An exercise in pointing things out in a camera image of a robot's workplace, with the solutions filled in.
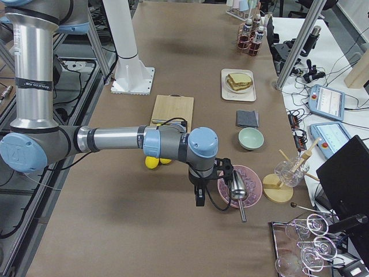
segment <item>green bowl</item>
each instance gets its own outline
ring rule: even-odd
[[[243,148],[255,150],[263,145],[264,136],[258,129],[244,128],[238,133],[238,141]]]

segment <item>white plate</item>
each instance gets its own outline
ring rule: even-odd
[[[250,88],[242,91],[234,91],[227,83],[227,76],[230,73],[245,73],[253,81]],[[224,100],[253,102],[256,100],[255,82],[253,72],[247,69],[223,69],[221,71],[221,97]]]

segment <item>robotic arm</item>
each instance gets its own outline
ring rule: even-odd
[[[218,138],[205,127],[190,134],[178,124],[113,129],[59,126],[52,118],[52,34],[88,31],[87,0],[1,0],[14,28],[17,118],[0,142],[0,154],[13,169],[29,173],[82,152],[141,148],[148,156],[189,165],[196,205],[205,202],[206,184],[223,171],[233,179],[229,159],[216,159]]]

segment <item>yellow lemon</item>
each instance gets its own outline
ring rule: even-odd
[[[171,161],[172,161],[172,160],[160,158],[160,163],[161,163],[161,164],[168,164],[168,163],[170,163]]]
[[[147,156],[145,159],[145,165],[148,169],[154,169],[159,164],[159,159],[155,157]]]

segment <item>cutting board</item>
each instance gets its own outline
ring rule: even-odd
[[[191,131],[194,98],[184,96],[157,95],[150,125],[153,119],[169,120],[174,117],[183,117],[188,121],[188,132]]]

